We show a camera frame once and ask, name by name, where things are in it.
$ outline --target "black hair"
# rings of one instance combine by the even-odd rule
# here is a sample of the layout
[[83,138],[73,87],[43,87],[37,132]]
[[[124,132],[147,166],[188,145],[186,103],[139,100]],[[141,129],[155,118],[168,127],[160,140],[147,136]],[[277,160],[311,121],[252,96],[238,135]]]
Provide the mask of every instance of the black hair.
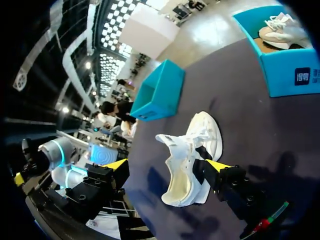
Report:
[[115,110],[115,104],[109,102],[109,101],[105,101],[101,107],[101,112],[105,115],[112,113]]
[[96,112],[92,113],[91,117],[95,118],[99,113],[100,113],[99,111],[96,111]]

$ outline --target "checkered ceiling panel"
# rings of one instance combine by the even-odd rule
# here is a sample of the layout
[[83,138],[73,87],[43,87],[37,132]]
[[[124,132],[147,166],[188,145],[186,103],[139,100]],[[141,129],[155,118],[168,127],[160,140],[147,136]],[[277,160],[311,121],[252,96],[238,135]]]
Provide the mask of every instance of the checkered ceiling panel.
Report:
[[101,82],[100,93],[107,95],[111,89],[111,85],[115,82],[117,75],[125,65],[125,62],[119,60],[107,53],[100,54],[100,71],[101,71]]
[[102,46],[117,54],[128,58],[132,48],[118,42],[121,31],[126,25],[126,20],[136,8],[139,0],[115,0],[106,16],[106,22],[101,33]]

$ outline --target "dark gray table surface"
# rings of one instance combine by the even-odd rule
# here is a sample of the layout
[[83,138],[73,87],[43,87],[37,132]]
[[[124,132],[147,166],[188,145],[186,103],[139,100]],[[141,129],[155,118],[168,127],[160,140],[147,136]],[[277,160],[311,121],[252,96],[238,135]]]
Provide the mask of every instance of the dark gray table surface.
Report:
[[140,122],[125,184],[133,206],[158,240],[236,240],[245,222],[213,192],[203,205],[165,205],[168,148],[156,134],[184,135],[195,113],[217,121],[221,163],[240,165],[273,194],[295,203],[290,221],[308,206],[320,176],[320,94],[269,98],[261,68],[246,40],[220,49],[185,69],[177,114]]

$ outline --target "white sneaker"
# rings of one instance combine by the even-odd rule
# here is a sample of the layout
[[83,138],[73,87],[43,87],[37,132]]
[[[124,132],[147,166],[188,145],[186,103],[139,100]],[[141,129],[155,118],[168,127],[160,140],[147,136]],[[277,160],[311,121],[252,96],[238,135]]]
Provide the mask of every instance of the white sneaker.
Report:
[[[158,134],[155,138],[166,144],[170,157],[165,161],[170,172],[170,184],[162,201],[171,206],[185,207],[193,203],[204,204],[210,185],[194,175],[195,159],[217,161],[222,154],[222,137],[215,120],[206,112],[197,113],[191,120],[186,135]],[[202,148],[205,158],[198,149]]]
[[264,22],[267,26],[260,29],[259,37],[265,43],[279,49],[289,49],[293,44],[312,48],[307,33],[289,14],[281,12],[278,16],[271,16],[270,20]]

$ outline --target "shoelace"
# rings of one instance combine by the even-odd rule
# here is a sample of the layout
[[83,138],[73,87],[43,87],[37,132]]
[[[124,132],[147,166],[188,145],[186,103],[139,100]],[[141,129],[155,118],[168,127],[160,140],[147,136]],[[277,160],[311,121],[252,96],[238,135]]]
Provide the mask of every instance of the shoelace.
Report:
[[183,137],[189,144],[191,144],[191,149],[192,149],[188,159],[181,164],[182,170],[186,171],[186,169],[188,169],[188,166],[189,166],[188,163],[190,162],[189,158],[195,156],[196,148],[202,145],[201,142],[205,140],[209,140],[210,135],[208,134],[208,130],[204,126],[197,124],[191,133],[181,137]]
[[283,29],[287,24],[286,21],[289,19],[288,17],[284,16],[282,19],[276,19],[277,16],[271,16],[270,20],[264,21],[265,24],[271,28],[273,31],[278,29]]

